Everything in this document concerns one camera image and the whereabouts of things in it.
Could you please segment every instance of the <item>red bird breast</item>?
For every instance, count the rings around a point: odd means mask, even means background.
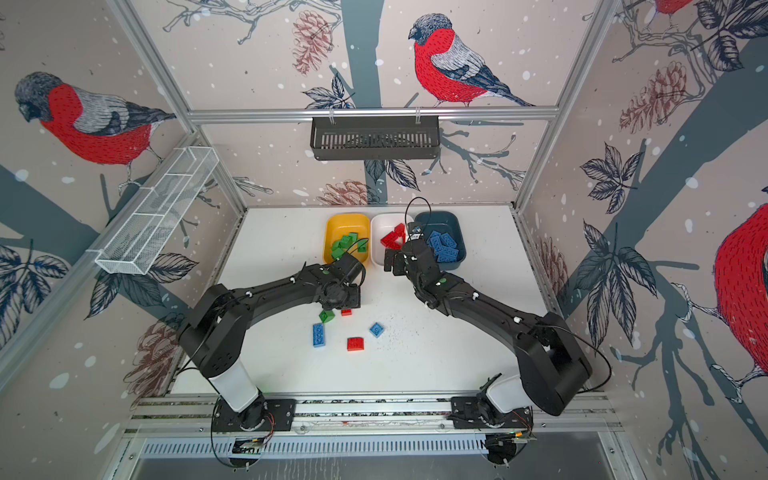
[[[48,94],[52,121],[40,122],[72,153],[96,164],[128,164],[149,146],[151,125],[142,125],[118,135],[84,134],[74,127],[83,113],[78,94],[67,84]]]
[[[438,100],[467,103],[484,94],[486,90],[446,77],[435,68],[431,59],[433,55],[446,53],[453,45],[454,36],[455,33],[450,28],[440,28],[432,33],[424,45],[414,45],[416,78]]]
[[[764,259],[768,251],[768,204],[736,228],[717,250],[717,309],[733,336],[768,372],[768,291]]]

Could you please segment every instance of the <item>plastic bin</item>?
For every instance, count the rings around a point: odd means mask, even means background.
[[[371,220],[363,214],[339,214],[334,215],[328,219],[326,225],[326,239],[323,242],[323,260],[325,263],[333,263],[333,257],[331,257],[331,246],[333,242],[341,240],[341,237],[348,233],[356,232],[357,238],[371,237]],[[371,251],[371,242],[369,240],[368,250],[365,253],[360,253],[355,247],[352,247],[350,253],[360,263],[365,264],[368,260],[368,252]]]
[[[386,237],[405,219],[403,214],[378,214],[371,220],[371,260],[376,265],[384,265],[386,247],[382,245],[382,238]],[[408,215],[408,222],[413,222],[410,215]]]
[[[456,218],[456,215],[451,212],[433,211],[432,216],[430,217],[429,212],[421,212],[416,215],[416,221],[424,225],[424,234],[427,238],[432,235],[432,231],[436,231],[440,234],[447,233],[456,242],[456,249],[458,250],[456,261],[450,263],[438,263],[440,270],[456,270],[467,257],[467,249],[464,246],[462,229],[458,226],[458,218]]]

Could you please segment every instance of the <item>black cable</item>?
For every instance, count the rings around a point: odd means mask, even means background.
[[[594,390],[597,390],[597,389],[599,389],[600,387],[602,387],[603,385],[605,385],[606,383],[608,383],[608,380],[610,380],[610,379],[611,379],[611,377],[612,377],[612,376],[613,376],[613,374],[614,374],[614,370],[613,370],[613,368],[611,367],[611,362],[608,362],[608,358],[607,358],[605,355],[603,355],[603,353],[602,353],[600,350],[598,350],[597,348],[595,348],[595,347],[594,347],[594,346],[593,346],[591,343],[589,343],[587,340],[585,340],[585,339],[581,338],[580,336],[576,335],[575,333],[573,333],[573,332],[572,332],[572,331],[570,331],[569,329],[564,329],[563,327],[561,327],[561,326],[557,326],[557,325],[546,325],[546,324],[544,324],[544,323],[537,323],[536,325],[537,325],[537,326],[543,326],[543,327],[546,327],[546,328],[550,328],[550,329],[558,329],[558,330],[562,330],[562,331],[564,331],[564,332],[570,333],[570,334],[571,334],[571,335],[572,335],[574,338],[577,338],[577,339],[581,340],[581,341],[582,341],[582,342],[583,342],[585,345],[589,346],[589,348],[591,348],[591,349],[593,349],[595,352],[599,353],[599,354],[600,354],[600,356],[601,356],[601,357],[603,357],[603,360],[605,360],[605,364],[606,364],[606,365],[608,365],[608,377],[607,377],[607,378],[606,378],[606,379],[605,379],[605,380],[604,380],[604,381],[603,381],[603,382],[602,382],[600,385],[598,385],[598,386],[595,386],[595,387],[592,387],[591,389],[583,389],[583,390],[579,390],[577,393],[593,392]]]
[[[432,219],[432,205],[429,204],[429,200],[425,199],[424,197],[413,197],[411,201],[408,202],[408,206],[406,207],[406,213],[403,215],[403,220],[405,221],[406,225],[406,242],[408,241],[408,237],[410,237],[410,232],[408,231],[408,209],[411,207],[411,204],[416,200],[417,198],[421,198],[427,203],[427,207],[429,207],[429,216],[427,217],[427,223],[424,223],[424,228],[422,230],[422,234],[426,235],[426,227],[429,225],[429,221]]]

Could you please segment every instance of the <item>red lego brick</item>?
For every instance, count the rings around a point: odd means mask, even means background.
[[[356,337],[346,339],[347,352],[355,352],[357,350],[364,350],[364,349],[366,348],[363,345],[362,337],[356,336]]]

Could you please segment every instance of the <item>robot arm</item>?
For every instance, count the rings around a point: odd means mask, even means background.
[[[475,290],[464,279],[441,272],[432,248],[418,232],[400,251],[387,250],[385,270],[406,275],[416,297],[446,316],[463,319],[515,353],[523,389],[550,415],[560,415],[592,374],[576,339],[555,313],[544,317],[522,312]]]

